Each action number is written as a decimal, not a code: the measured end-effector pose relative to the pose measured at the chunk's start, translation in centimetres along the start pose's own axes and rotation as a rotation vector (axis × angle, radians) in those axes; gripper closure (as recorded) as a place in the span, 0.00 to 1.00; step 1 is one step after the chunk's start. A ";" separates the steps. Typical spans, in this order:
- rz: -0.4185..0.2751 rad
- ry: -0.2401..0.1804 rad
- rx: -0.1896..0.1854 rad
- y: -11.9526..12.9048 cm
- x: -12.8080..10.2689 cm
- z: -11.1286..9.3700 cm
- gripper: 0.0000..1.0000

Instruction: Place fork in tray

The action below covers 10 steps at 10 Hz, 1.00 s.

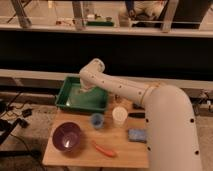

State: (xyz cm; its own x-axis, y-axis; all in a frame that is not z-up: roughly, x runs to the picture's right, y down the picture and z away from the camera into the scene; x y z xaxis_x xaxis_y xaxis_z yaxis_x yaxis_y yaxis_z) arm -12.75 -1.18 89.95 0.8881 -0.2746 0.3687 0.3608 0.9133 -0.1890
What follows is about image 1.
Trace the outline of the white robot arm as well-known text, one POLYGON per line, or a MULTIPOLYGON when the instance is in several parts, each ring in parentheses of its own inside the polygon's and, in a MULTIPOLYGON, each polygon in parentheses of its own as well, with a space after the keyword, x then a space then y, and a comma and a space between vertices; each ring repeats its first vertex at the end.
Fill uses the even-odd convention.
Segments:
POLYGON ((94 58, 79 72, 85 91, 97 86, 145 109, 149 171, 203 171, 195 114, 180 88, 150 85, 104 74, 94 58))

